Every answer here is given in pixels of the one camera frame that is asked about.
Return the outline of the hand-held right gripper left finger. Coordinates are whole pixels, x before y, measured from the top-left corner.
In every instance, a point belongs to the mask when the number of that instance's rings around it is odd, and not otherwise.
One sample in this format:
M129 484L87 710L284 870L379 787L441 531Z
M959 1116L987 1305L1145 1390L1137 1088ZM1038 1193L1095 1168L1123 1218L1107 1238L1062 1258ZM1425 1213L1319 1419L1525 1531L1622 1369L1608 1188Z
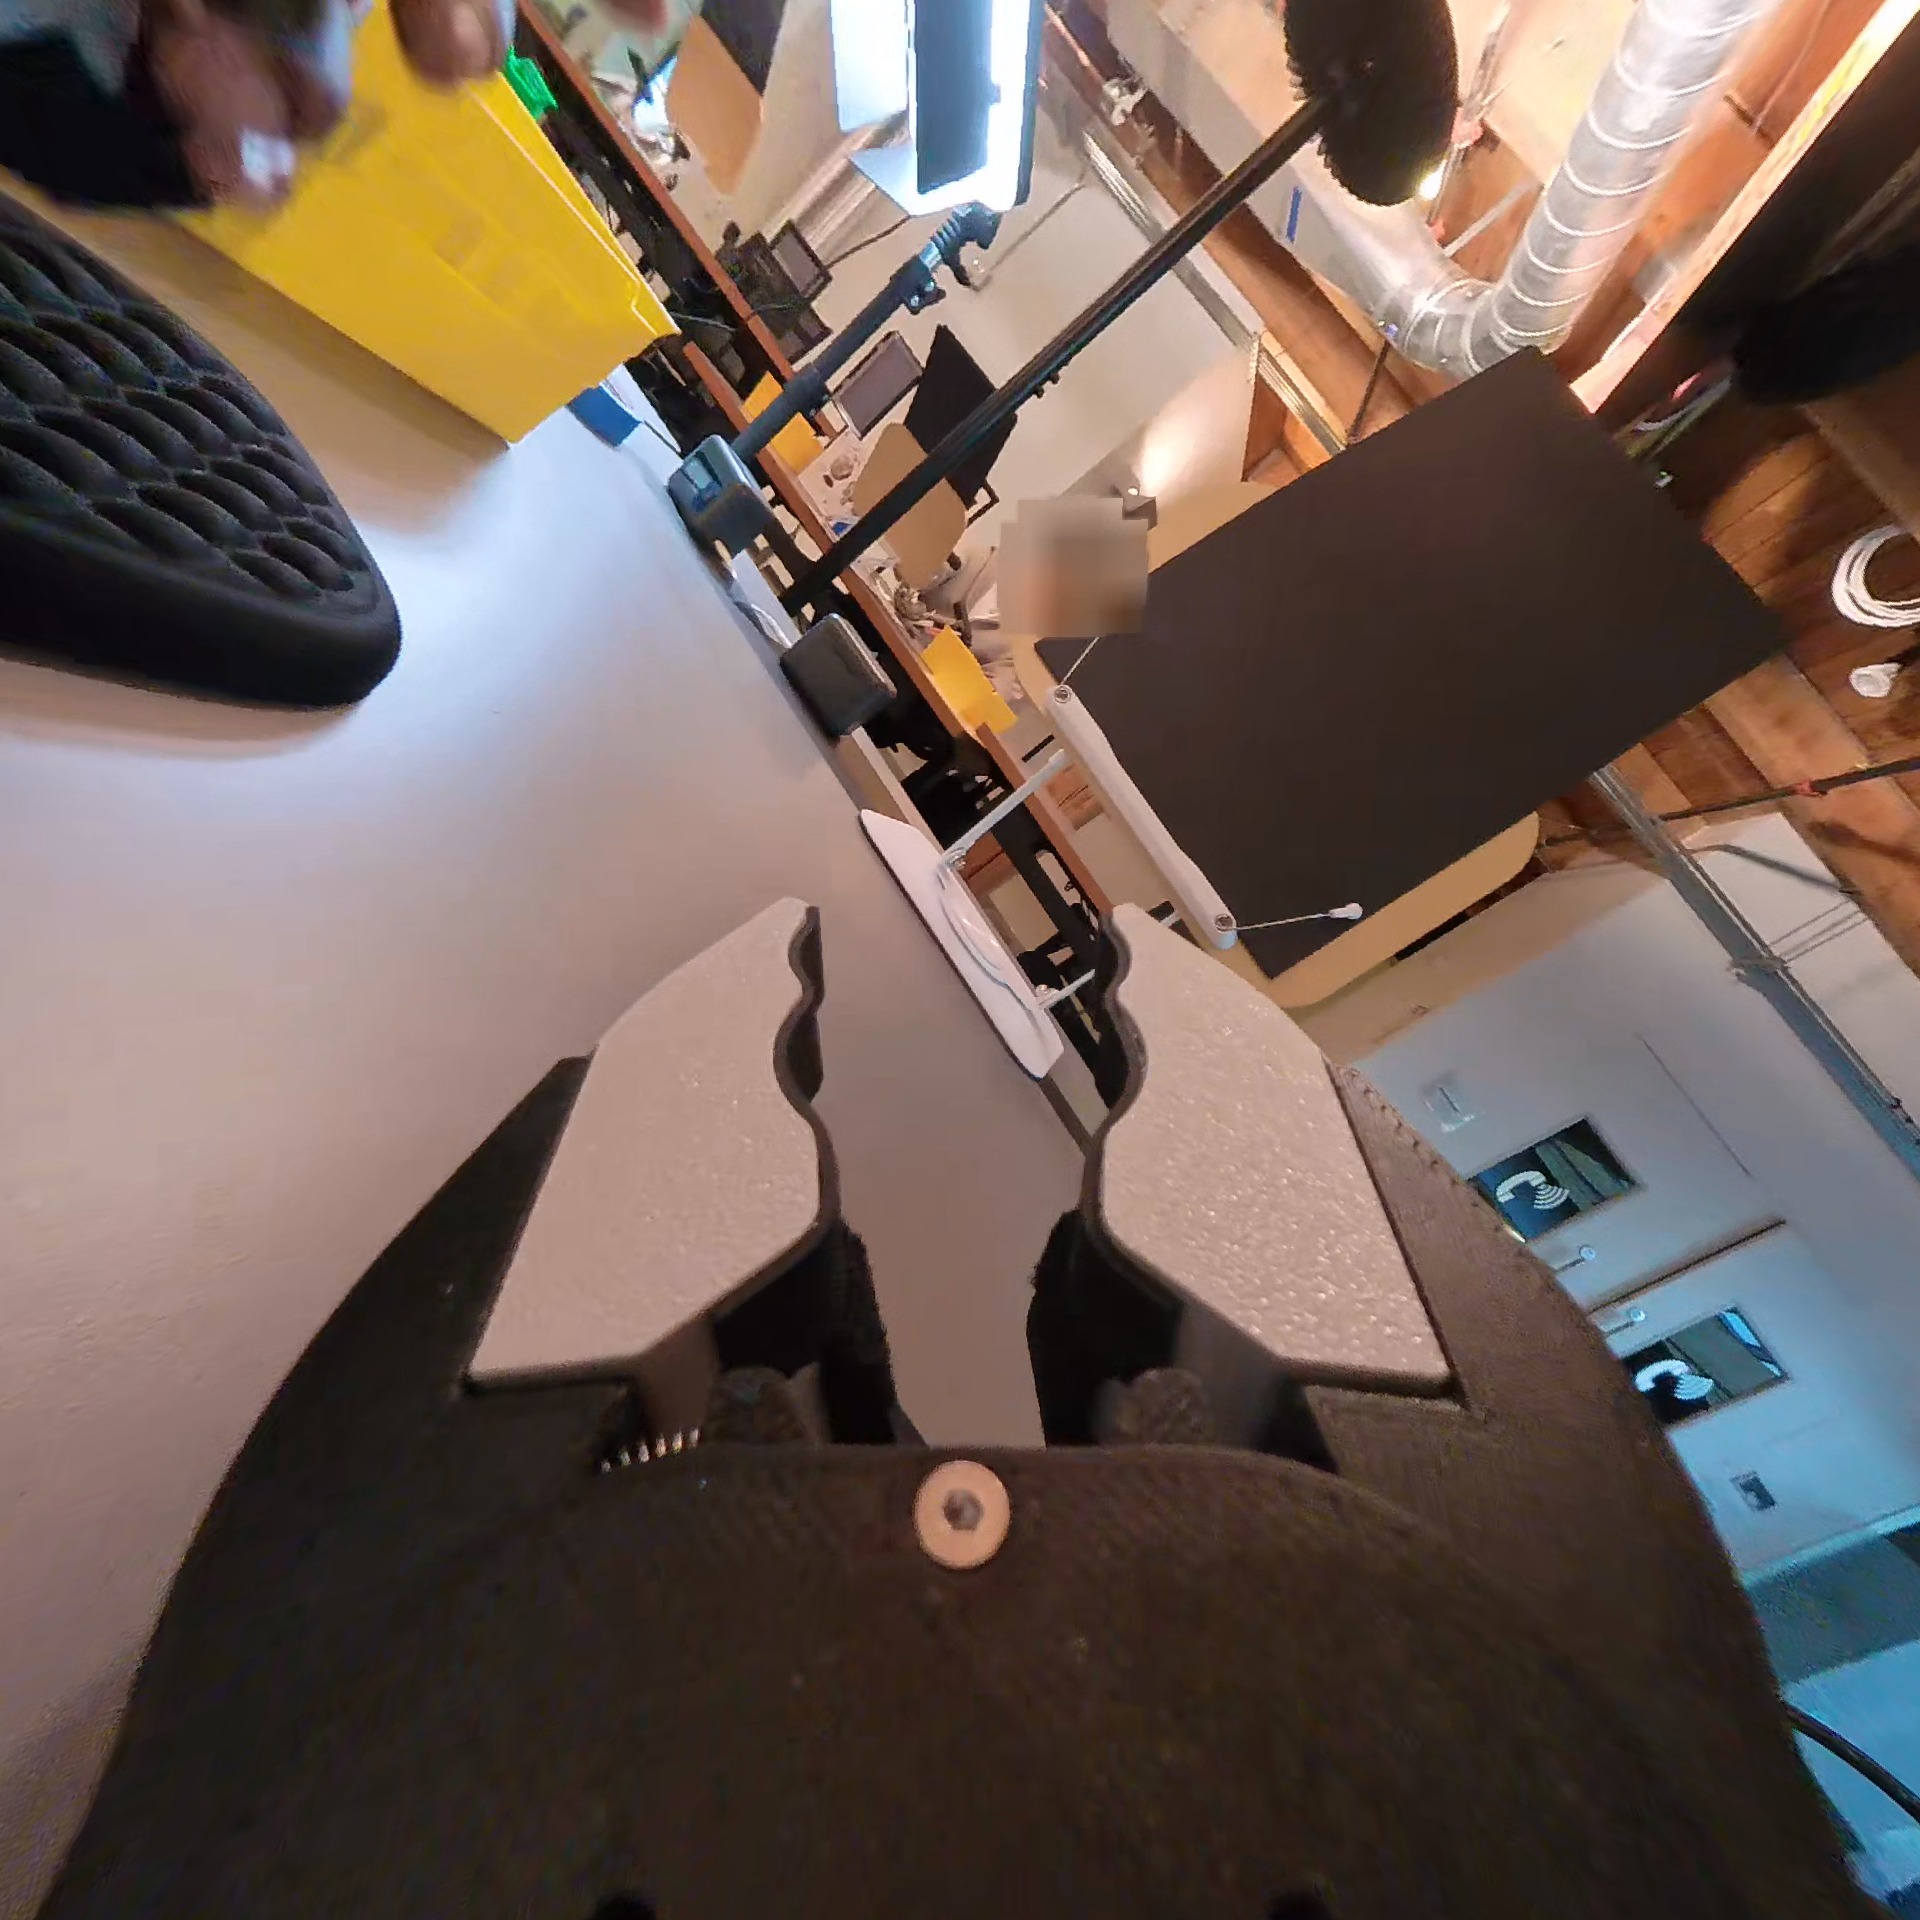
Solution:
M717 1318L834 1211L819 915L779 897L612 1022L468 1360L473 1388L708 1388Z

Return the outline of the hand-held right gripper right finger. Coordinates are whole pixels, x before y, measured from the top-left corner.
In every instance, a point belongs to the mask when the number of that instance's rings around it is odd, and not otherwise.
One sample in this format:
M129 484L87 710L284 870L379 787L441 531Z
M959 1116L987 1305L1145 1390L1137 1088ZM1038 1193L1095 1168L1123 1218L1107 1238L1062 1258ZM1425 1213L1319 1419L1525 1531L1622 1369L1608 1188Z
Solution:
M1117 906L1106 931L1123 1068L1098 1133L1098 1231L1115 1259L1295 1379L1445 1385L1439 1334L1323 1052L1137 906Z

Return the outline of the yellow plastic bin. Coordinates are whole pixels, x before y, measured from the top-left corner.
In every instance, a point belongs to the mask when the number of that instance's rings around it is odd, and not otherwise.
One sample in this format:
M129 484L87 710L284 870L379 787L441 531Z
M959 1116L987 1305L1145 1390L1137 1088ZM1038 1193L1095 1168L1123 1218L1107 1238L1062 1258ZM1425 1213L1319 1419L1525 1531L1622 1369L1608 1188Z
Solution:
M284 203L179 225L506 444L678 336L512 83L426 85L388 3L351 77Z

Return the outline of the person's left hand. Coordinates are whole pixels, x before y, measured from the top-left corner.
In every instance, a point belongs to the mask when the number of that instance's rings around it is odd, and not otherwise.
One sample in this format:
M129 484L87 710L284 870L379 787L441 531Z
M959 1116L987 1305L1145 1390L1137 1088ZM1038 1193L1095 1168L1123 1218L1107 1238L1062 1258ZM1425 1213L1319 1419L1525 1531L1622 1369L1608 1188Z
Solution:
M357 35L374 13L414 77L437 92L496 76L515 37L506 1L147 3L151 74L189 131L313 141L351 102Z

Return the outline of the phone booth window sign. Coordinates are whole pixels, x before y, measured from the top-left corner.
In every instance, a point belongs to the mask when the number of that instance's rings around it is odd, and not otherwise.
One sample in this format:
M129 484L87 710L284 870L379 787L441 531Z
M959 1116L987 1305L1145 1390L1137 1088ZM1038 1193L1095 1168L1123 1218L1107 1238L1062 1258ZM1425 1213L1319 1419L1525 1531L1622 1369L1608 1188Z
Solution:
M1661 1428L1680 1428L1788 1382L1742 1307L1718 1307L1620 1355Z
M1520 1242L1555 1234L1642 1189L1590 1116L1485 1163L1467 1183Z

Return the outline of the black mesh cushion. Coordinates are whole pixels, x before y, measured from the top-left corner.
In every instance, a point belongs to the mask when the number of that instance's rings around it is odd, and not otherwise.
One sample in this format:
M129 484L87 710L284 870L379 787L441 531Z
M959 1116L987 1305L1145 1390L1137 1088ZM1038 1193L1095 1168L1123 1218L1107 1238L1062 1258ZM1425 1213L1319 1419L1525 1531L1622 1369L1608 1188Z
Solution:
M194 697L349 708L402 618L306 448L191 326L1 203L1 647Z

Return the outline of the white board stand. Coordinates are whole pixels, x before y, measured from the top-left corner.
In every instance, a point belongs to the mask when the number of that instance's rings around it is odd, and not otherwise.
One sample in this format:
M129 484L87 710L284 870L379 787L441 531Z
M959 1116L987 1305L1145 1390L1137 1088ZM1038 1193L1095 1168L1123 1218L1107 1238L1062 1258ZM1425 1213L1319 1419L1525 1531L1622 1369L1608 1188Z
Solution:
M1363 903L1345 902L1266 921L1236 919L1211 879L1182 849L1140 791L1140 785L1123 769L1086 702L1067 683L1054 683L1043 694L1042 708L1047 714L1058 747L947 849L937 849L923 829L888 814L874 810L859 814L870 843L900 883L904 897L967 988L974 1004L994 1025L999 1041L1033 1079L1046 1079L1062 1058L1064 1040L1051 1019L1051 1007L1067 995L1067 988L1040 989L1030 982L997 935L986 910L971 895L959 867L971 846L987 838L1027 799L1033 799L1046 780L1062 772L1069 760L1078 762L1103 808L1115 814L1140 843L1140 849L1166 882L1180 917L1201 943L1227 949L1254 931L1309 921L1358 921L1366 915Z

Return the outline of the dark pole base block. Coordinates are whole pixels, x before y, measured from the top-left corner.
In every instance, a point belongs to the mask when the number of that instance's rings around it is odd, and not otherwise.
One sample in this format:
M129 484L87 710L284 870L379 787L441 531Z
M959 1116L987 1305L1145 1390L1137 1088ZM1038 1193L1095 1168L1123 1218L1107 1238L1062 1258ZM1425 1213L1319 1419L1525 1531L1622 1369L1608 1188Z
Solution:
M889 672L840 612L798 629L779 652L779 674L828 741L864 730L898 697Z

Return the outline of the grey stand base block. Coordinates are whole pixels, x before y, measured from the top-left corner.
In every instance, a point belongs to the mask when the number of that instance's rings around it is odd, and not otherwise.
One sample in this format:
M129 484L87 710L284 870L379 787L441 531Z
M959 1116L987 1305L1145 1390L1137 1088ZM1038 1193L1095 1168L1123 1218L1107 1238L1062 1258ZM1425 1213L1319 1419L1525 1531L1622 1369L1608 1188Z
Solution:
M728 559L744 554L771 521L771 508L734 441L708 435L665 477L665 496L698 545Z

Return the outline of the black light stand pole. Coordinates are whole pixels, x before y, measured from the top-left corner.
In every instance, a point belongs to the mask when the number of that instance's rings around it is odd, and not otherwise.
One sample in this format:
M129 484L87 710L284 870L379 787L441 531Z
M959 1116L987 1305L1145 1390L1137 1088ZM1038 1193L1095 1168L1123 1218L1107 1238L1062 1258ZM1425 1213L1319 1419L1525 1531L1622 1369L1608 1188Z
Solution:
M731 438L730 451L744 463L753 466L765 453L773 439L796 420L808 418L828 399L834 378L840 369L878 336L895 313L919 313L923 307L945 300L945 287L940 273L947 273L956 286L974 287L967 272L967 250L983 254L1001 225L1001 211L980 201L959 203L931 229L919 251L914 251L900 270L889 275L858 313L811 358L799 371L793 371L779 387L779 396L741 432Z

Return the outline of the black round ceiling fixture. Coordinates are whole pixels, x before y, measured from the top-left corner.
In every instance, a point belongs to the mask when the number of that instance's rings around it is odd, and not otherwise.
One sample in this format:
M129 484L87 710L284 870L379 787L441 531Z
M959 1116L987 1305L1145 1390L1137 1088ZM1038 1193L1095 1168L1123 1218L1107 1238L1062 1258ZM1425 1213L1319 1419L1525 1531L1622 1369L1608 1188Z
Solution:
M1733 338L1733 387L1760 405L1849 391L1917 354L1917 242L1861 255L1760 305Z

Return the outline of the black disc on pole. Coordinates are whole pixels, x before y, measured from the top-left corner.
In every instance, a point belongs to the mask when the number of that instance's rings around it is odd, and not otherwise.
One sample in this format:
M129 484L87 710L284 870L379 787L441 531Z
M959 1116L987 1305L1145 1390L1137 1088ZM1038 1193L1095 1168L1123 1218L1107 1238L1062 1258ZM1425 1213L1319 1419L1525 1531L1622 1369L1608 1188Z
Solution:
M1288 1L1282 37L1297 106L1231 172L1211 182L1131 265L1013 375L974 405L878 504L816 557L779 597L808 612L858 555L891 531L927 491L967 463L1109 324L1309 146L1356 201L1410 200L1437 164L1457 112L1457 42L1443 1Z

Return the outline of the silver air duct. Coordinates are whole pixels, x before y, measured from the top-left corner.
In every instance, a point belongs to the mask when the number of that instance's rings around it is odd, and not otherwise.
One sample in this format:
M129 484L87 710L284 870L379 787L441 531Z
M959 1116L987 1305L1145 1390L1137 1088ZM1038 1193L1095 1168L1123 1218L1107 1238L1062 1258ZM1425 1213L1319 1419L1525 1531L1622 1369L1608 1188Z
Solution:
M1778 3L1548 12L1590 49L1610 30L1605 61L1592 65L1588 102L1497 275L1467 273L1414 201L1358 201L1318 151L1288 162L1251 200L1257 225L1345 310L1416 367L1451 380L1564 344ZM1219 172L1295 103L1278 3L1107 3L1106 31Z

